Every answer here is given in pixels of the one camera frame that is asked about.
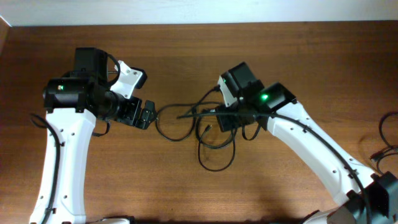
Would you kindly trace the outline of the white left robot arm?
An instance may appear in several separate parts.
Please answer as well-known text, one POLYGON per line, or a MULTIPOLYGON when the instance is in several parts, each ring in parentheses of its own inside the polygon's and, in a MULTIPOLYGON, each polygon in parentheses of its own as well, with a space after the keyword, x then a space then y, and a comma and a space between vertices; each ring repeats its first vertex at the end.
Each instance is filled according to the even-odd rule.
POLYGON ((44 118, 32 122, 47 130, 39 197, 30 223, 85 223, 84 184, 90 139, 98 120, 147 129, 154 120, 151 101, 132 95, 144 82, 120 79, 112 86, 87 78, 55 78, 44 91, 44 118))

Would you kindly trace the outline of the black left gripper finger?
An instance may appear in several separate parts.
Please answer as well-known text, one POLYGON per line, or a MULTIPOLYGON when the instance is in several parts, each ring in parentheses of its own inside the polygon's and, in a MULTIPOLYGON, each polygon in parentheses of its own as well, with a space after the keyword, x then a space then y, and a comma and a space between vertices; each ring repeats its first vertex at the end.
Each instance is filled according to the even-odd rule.
POLYGON ((155 117, 151 114, 141 116, 136 121, 136 127, 139 129, 147 129, 154 120, 155 120, 155 117))
POLYGON ((144 116, 155 116, 155 103, 150 100, 146 100, 142 114, 144 116))

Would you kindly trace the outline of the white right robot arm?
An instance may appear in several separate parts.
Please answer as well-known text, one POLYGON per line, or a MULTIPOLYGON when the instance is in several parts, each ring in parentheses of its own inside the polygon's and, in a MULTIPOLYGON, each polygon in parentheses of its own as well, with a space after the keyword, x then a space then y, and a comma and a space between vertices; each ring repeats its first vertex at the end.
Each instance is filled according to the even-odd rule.
POLYGON ((397 177, 377 175, 348 154, 285 86, 264 86, 243 62, 220 75, 218 87, 222 131, 257 122, 290 147, 332 196, 336 208, 316 211, 304 223, 397 223, 397 177))

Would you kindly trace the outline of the black USB cable removed one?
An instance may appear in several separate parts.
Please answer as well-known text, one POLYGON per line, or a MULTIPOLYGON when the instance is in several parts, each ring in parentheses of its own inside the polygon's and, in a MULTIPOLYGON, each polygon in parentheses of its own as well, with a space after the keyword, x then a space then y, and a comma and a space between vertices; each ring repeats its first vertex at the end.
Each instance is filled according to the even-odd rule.
POLYGON ((376 165, 376 170, 379 174, 383 175, 383 171, 380 168, 381 161, 387 157, 391 156, 396 156, 397 155, 397 145, 391 144, 385 137, 384 132, 383 132, 383 124, 384 122, 390 118, 391 116, 397 116, 396 111, 391 111, 386 114, 384 114, 381 119, 379 120, 378 124, 378 131, 379 131, 379 136, 381 137, 381 140, 385 144, 385 147, 382 148, 381 150, 375 152, 374 154, 371 155, 369 158, 372 162, 375 163, 376 165))

